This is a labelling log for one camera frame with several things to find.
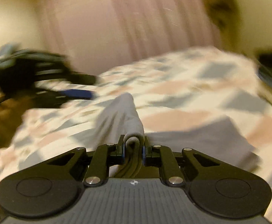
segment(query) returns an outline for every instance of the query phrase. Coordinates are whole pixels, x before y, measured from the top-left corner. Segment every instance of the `patterned bedspread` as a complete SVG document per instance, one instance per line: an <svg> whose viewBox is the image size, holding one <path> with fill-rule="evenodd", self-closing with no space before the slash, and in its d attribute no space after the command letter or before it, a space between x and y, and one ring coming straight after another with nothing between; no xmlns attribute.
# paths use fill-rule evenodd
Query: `patterned bedspread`
<svg viewBox="0 0 272 224"><path fill-rule="evenodd" d="M12 145L0 150L0 180L75 147L94 150L84 141L88 130L111 100L129 92L146 133L188 130L229 116L261 158L254 173L272 187L272 106L257 97L254 64L245 57L213 47L191 48L115 67L95 86L62 81L39 86L92 90L97 96L62 109L27 111ZM266 217L272 221L272 202Z"/></svg>

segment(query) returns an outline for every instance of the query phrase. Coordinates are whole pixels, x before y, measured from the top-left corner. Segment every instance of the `logo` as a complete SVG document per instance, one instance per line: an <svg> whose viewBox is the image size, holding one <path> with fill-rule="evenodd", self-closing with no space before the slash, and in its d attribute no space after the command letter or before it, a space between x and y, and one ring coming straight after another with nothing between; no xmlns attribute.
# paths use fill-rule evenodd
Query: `logo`
<svg viewBox="0 0 272 224"><path fill-rule="evenodd" d="M138 184L138 181L137 181L137 180L132 180L132 181L130 182L130 184L136 185L136 184Z"/></svg>

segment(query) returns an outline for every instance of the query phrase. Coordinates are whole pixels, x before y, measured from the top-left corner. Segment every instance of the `wall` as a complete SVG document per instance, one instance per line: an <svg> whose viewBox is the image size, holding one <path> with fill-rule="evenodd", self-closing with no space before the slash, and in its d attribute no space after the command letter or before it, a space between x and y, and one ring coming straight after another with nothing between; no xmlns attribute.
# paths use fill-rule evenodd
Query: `wall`
<svg viewBox="0 0 272 224"><path fill-rule="evenodd" d="M0 46L11 41L46 49L33 0L0 0Z"/></svg>
<svg viewBox="0 0 272 224"><path fill-rule="evenodd" d="M237 0L242 17L239 52L272 48L272 0Z"/></svg>

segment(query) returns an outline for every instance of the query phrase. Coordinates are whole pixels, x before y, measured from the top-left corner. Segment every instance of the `pink curtain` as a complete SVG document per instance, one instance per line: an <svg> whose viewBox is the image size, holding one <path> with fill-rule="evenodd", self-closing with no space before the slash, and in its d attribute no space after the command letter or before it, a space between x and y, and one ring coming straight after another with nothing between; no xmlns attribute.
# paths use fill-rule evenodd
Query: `pink curtain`
<svg viewBox="0 0 272 224"><path fill-rule="evenodd" d="M190 46L220 47L202 0L36 0L50 51L98 75Z"/></svg>

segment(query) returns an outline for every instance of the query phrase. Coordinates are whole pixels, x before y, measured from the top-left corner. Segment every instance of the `gray towel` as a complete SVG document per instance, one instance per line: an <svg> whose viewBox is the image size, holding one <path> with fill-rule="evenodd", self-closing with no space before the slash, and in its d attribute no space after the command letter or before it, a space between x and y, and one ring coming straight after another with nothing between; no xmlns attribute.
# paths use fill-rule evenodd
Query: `gray towel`
<svg viewBox="0 0 272 224"><path fill-rule="evenodd" d="M115 174L117 178L133 178L142 165L142 145L144 130L136 112L133 96L124 93L115 98L99 115L92 141L96 146L117 143L120 135L125 135L125 164Z"/></svg>
<svg viewBox="0 0 272 224"><path fill-rule="evenodd" d="M229 117L190 131L157 132L146 134L150 144L164 145L180 152L189 147L223 162L252 170L258 162L255 149L242 137Z"/></svg>

